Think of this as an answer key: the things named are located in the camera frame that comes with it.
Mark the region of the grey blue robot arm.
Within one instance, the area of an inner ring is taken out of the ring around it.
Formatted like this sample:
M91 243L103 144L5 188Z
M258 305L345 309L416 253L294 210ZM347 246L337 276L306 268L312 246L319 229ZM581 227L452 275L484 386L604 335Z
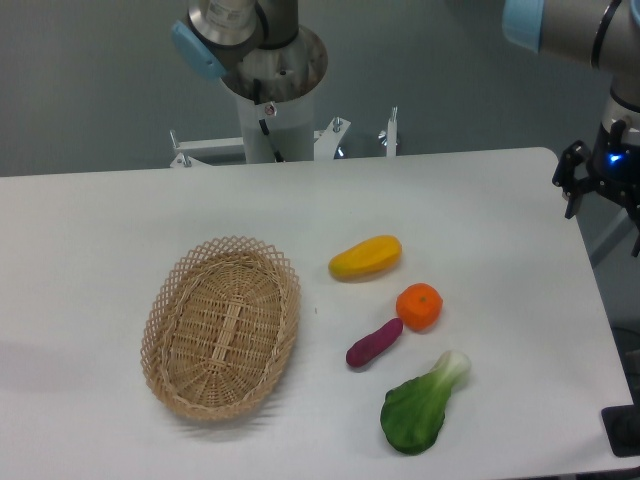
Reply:
M553 175L578 213L596 193L620 207L594 245L600 262L639 226L639 5L635 1L508 1L502 31L511 43L549 52L613 77L593 146L575 142ZM237 98L251 163L310 159L312 129L301 108L322 81L327 53L299 22L294 1L193 1L174 23L171 39L201 77L222 82Z

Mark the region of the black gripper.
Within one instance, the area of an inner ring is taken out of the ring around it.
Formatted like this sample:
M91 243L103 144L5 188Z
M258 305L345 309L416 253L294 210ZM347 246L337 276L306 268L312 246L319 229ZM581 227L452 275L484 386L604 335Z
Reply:
M594 150L581 141L570 144L558 157L552 184L562 190L566 200L564 217L575 217L585 195L594 191L618 205L623 205L635 231L631 250L633 257L640 252L639 223L639 144L632 143L631 121L619 119L609 128L600 126ZM589 175L576 177L576 169L587 161Z

